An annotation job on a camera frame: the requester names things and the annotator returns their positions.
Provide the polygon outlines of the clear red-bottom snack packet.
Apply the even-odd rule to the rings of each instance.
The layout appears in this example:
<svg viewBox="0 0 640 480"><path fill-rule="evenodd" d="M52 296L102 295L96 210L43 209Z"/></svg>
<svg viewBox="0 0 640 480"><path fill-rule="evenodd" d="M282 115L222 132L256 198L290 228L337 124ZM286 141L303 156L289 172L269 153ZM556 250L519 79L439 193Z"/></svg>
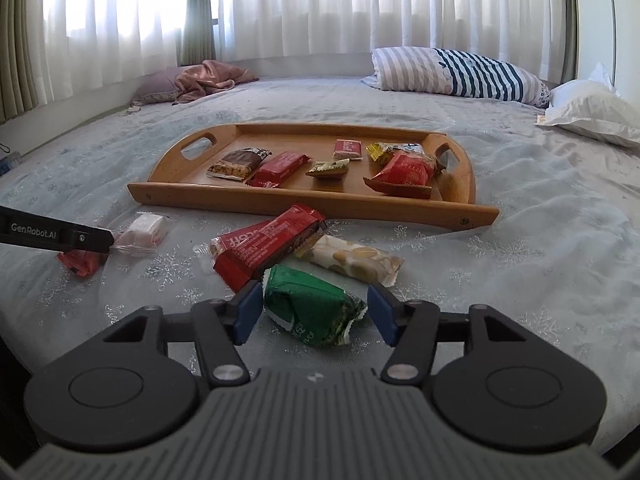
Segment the clear red-bottom snack packet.
<svg viewBox="0 0 640 480"><path fill-rule="evenodd" d="M80 278L88 278L106 263L108 255L99 254L98 252L85 252L84 250L71 250L70 252L59 252L56 258L66 269Z"/></svg>

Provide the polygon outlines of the clear white candy packet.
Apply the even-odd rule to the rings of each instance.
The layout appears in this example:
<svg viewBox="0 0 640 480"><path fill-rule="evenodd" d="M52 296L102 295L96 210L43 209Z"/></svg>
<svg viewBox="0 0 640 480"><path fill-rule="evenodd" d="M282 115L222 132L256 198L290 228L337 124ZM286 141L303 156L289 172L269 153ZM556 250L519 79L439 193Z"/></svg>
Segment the clear white candy packet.
<svg viewBox="0 0 640 480"><path fill-rule="evenodd" d="M138 214L115 240L113 249L130 256L145 256L157 250L167 234L167 221L160 214Z"/></svg>

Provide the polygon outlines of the long red wafer bar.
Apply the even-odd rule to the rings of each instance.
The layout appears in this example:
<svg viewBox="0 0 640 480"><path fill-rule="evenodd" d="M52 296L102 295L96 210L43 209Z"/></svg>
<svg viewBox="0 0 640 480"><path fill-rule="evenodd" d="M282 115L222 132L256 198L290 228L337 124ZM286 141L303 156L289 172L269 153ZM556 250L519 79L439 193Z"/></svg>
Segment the long red wafer bar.
<svg viewBox="0 0 640 480"><path fill-rule="evenodd" d="M212 240L214 271L238 292L250 280L289 254L303 255L324 234L326 218L318 210L295 204L283 214Z"/></svg>

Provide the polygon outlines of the cream nougat snack packet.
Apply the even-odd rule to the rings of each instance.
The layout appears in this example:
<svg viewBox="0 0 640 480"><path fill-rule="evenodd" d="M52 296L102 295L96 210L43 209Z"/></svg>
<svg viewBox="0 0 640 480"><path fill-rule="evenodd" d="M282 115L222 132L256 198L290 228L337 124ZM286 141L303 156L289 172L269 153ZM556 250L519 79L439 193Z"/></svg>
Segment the cream nougat snack packet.
<svg viewBox="0 0 640 480"><path fill-rule="evenodd" d="M405 260L382 249L323 235L301 259L320 268L354 278L357 281L385 287L395 285Z"/></svg>

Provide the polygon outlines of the green snack packet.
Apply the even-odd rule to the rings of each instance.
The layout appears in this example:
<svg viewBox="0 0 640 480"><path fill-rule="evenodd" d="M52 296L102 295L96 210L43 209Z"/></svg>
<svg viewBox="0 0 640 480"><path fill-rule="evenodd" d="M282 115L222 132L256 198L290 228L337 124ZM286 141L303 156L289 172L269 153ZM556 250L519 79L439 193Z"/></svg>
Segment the green snack packet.
<svg viewBox="0 0 640 480"><path fill-rule="evenodd" d="M368 310L364 301L346 290L282 264L268 269L262 284L266 315L314 348L348 344L352 324Z"/></svg>

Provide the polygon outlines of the large red peanut bag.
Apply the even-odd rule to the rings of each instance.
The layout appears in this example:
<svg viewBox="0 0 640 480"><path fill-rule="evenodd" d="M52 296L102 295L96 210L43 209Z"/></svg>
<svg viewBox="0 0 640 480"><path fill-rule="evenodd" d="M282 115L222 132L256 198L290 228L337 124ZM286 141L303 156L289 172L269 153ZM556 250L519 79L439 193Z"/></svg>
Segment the large red peanut bag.
<svg viewBox="0 0 640 480"><path fill-rule="evenodd" d="M434 156L397 152L381 171L363 182L385 195L429 200L431 182L441 171L442 165Z"/></svg>

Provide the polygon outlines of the brown peanut snack packet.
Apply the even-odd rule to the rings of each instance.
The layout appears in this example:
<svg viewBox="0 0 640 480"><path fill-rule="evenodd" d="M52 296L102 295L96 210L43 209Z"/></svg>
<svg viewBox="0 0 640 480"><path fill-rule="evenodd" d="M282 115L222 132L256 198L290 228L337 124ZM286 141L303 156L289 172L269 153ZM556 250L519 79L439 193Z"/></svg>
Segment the brown peanut snack packet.
<svg viewBox="0 0 640 480"><path fill-rule="evenodd" d="M264 148L239 148L225 154L210 166L206 174L211 178L245 181L271 155Z"/></svg>

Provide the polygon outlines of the yellow snack packet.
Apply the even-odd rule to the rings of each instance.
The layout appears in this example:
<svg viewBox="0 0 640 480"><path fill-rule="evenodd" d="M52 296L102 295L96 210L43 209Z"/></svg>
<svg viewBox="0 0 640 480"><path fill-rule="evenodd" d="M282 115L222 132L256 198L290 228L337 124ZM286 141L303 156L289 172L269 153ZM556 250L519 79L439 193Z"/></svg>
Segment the yellow snack packet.
<svg viewBox="0 0 640 480"><path fill-rule="evenodd" d="M387 142L374 142L366 146L366 152L369 155L372 162L378 165L385 166L392 158L400 154L408 154L412 156L424 156L425 152L422 145L419 143L387 143Z"/></svg>

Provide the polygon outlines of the gold foil snack packet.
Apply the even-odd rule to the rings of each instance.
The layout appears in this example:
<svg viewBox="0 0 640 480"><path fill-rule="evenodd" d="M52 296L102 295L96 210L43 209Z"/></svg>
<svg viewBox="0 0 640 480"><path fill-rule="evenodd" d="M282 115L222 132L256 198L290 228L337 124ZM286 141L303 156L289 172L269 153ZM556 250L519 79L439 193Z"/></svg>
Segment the gold foil snack packet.
<svg viewBox="0 0 640 480"><path fill-rule="evenodd" d="M348 174L349 159L327 160L322 162L317 160L306 171L306 176L316 179L341 179Z"/></svg>

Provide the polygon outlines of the small red Biscoff packet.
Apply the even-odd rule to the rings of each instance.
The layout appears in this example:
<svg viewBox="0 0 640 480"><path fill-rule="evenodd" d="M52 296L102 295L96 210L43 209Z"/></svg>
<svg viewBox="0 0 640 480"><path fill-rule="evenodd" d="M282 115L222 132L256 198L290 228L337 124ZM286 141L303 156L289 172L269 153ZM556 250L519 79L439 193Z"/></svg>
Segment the small red Biscoff packet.
<svg viewBox="0 0 640 480"><path fill-rule="evenodd" d="M349 160L361 160L362 159L362 145L357 140L342 140L335 141L333 158L335 160L349 159Z"/></svg>

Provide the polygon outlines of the purple pillow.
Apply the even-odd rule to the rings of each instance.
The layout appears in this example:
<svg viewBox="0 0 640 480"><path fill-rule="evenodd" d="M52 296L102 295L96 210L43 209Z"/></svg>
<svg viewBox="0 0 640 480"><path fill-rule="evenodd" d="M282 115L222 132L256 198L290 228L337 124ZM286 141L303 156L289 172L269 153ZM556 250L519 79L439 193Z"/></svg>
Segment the purple pillow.
<svg viewBox="0 0 640 480"><path fill-rule="evenodd" d="M130 106L173 103L180 94L176 79L186 71L186 66L169 67L146 76L131 98Z"/></svg>

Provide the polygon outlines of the blue snowflake bedspread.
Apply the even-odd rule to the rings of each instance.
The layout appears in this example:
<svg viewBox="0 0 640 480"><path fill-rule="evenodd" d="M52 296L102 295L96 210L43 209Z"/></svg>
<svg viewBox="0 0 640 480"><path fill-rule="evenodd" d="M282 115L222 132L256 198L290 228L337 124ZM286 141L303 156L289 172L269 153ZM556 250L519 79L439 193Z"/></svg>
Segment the blue snowflake bedspread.
<svg viewBox="0 0 640 480"><path fill-rule="evenodd" d="M639 159L536 126L513 103L387 93L356 79L267 79L189 105L118 112L61 136L1 180L4 206L120 231L145 179L176 141L227 122L339 122L441 131L468 152L488 229L443 233L406 222L334 220L343 240L404 259L395 294L446 311L481 302L594 370L608 407L605 451L639 421ZM166 312L229 295L204 246L252 223L242 214L169 211L169 231L141 258L114 254L82 280L53 252L1 251L1 330L30 368L47 364L146 304Z"/></svg>

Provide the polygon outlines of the pink crumpled cloth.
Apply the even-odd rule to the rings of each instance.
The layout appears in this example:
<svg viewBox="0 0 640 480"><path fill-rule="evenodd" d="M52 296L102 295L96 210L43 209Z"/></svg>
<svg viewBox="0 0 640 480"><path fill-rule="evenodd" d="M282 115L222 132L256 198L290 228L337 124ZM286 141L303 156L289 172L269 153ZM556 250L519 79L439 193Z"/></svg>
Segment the pink crumpled cloth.
<svg viewBox="0 0 640 480"><path fill-rule="evenodd" d="M185 68L175 78L175 102L190 103L257 79L257 76L245 68L216 60L205 60L201 64Z"/></svg>

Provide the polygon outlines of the white curtain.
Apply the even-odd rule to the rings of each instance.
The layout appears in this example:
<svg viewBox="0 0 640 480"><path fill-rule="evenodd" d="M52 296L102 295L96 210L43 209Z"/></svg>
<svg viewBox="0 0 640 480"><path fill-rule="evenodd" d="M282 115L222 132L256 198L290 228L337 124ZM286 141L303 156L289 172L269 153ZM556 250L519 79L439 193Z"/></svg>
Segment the white curtain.
<svg viewBox="0 0 640 480"><path fill-rule="evenodd" d="M223 61L458 49L541 79L576 72L575 0L210 0ZM44 104L180 64L184 0L26 0L29 55Z"/></svg>

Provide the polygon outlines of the white pillow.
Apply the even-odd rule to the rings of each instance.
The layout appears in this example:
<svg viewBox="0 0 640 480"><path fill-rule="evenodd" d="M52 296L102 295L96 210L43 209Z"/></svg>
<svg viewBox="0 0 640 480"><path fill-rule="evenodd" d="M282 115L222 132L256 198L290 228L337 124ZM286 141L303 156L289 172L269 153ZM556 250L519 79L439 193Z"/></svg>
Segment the white pillow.
<svg viewBox="0 0 640 480"><path fill-rule="evenodd" d="M549 107L537 116L536 125L639 151L639 111L620 96L600 62L587 79L554 88Z"/></svg>

